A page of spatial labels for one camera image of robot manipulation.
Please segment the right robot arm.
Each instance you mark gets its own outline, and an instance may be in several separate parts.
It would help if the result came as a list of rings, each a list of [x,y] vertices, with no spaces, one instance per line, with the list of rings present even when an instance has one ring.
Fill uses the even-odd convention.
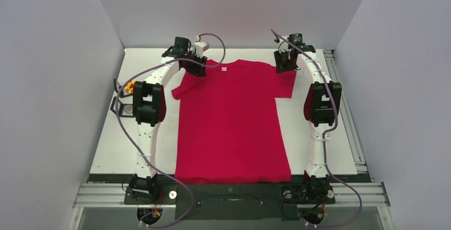
[[[279,45],[274,52],[276,72],[301,71],[307,80],[304,118],[310,127],[310,153],[304,176],[326,179],[330,177],[327,161],[327,142],[338,127],[338,113],[342,85],[332,80],[316,57],[316,49],[303,42],[300,33],[282,36],[272,31]]]

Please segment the red t-shirt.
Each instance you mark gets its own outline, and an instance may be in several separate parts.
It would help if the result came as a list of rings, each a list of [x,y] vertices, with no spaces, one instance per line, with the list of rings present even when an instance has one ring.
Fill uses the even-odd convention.
[[[185,184],[287,182],[291,170],[276,100],[291,98],[296,73],[268,63],[208,60],[205,77],[185,74],[175,177]]]

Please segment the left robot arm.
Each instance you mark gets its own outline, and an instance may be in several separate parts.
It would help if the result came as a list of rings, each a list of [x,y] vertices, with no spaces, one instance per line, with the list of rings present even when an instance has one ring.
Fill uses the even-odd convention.
[[[157,171],[156,141],[160,123],[166,116],[167,106],[164,87],[181,69],[195,77],[205,77],[207,57],[204,52],[209,43],[198,36],[195,42],[187,38],[176,37],[174,45],[161,57],[160,67],[151,71],[143,81],[136,81],[133,87],[132,114],[138,124],[137,166],[134,175],[139,179],[152,179]]]

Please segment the orange yellow pompom brooch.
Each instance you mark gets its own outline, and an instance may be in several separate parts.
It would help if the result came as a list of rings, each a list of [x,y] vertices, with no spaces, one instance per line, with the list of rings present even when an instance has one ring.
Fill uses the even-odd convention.
[[[128,82],[128,83],[125,85],[125,87],[124,87],[123,90],[124,90],[127,94],[133,94],[135,82],[136,82],[135,80],[132,80],[132,81]]]

